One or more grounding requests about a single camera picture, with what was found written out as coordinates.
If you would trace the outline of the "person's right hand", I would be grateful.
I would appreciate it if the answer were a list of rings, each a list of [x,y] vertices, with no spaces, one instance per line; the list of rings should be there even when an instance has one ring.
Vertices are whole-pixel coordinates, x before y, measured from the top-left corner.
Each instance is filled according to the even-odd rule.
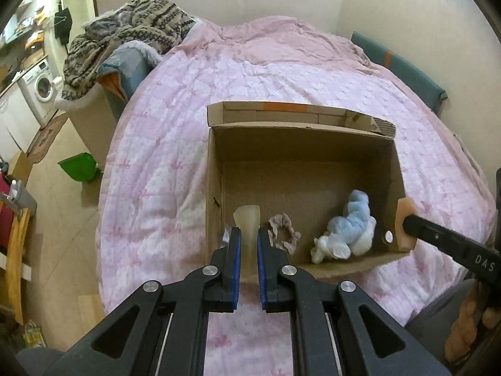
[[[500,323],[500,309],[481,308],[482,284],[476,280],[459,306],[458,318],[451,327],[444,347],[444,357],[448,363],[457,363],[466,357],[478,335],[478,324],[486,329],[494,329]]]

